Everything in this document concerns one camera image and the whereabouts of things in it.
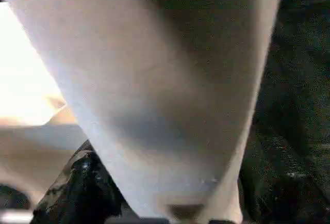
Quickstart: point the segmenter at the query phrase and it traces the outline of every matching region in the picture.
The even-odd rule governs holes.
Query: black fabric
[[[329,9],[330,0],[280,4],[240,175],[263,223],[330,222]]]
[[[8,185],[0,184],[0,210],[29,208],[30,201],[25,194]]]
[[[31,224],[103,224],[124,199],[87,140],[34,210]]]

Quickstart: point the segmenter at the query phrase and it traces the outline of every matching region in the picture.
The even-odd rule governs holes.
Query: shiny black material
[[[31,224],[103,224],[124,199],[87,140],[34,210]]]

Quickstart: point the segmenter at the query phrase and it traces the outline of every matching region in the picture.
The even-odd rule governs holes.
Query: dark fabric
[[[328,223],[330,0],[282,0],[241,170],[263,223]]]
[[[124,199],[87,140],[34,210],[31,224],[104,223],[121,215]]]
[[[25,194],[8,185],[0,184],[0,210],[29,208],[30,201]]]
[[[282,0],[254,121],[272,126],[330,200],[330,0]]]

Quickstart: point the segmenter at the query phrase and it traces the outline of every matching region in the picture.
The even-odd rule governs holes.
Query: beige surface
[[[182,11],[8,1],[139,215],[174,220],[169,205],[194,203],[206,204],[201,223],[240,222],[238,171],[278,0],[194,0]]]
[[[37,204],[86,139],[76,125],[0,130],[0,183],[26,192]]]

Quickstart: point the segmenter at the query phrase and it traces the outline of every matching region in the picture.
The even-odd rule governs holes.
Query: bright light
[[[0,125],[43,125],[65,101],[8,3],[0,17]]]
[[[30,223],[33,218],[32,211],[6,210],[0,211],[0,223]]]

